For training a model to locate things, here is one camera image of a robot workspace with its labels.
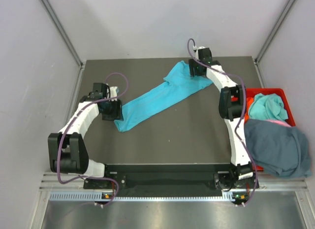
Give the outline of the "bright cyan t shirt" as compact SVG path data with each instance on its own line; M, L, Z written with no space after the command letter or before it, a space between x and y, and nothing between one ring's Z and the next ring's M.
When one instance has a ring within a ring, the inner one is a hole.
M213 82L202 76L191 77L189 65L181 61L171 69L163 83L122 106L123 120L114 123L126 132L150 117L203 90Z

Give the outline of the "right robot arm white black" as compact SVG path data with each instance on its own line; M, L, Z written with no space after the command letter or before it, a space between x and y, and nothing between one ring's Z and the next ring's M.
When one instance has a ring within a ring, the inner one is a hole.
M194 45L193 52L195 54L189 59L190 75L210 79L220 92L219 114L227 126L231 146L232 169L229 180L234 187L242 187L248 178L254 175L244 131L246 111L244 83L234 82L232 77L235 75L223 71L220 63L213 60L209 48Z

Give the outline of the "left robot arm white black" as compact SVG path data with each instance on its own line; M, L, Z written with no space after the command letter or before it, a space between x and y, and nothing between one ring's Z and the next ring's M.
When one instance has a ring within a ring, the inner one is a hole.
M112 177L105 172L105 164L89 158L84 143L93 120L101 115L104 121L123 120L122 101L117 98L119 88L105 83L94 83L93 90L80 99L69 122L57 133L48 136L50 170L94 177L101 188L111 184Z

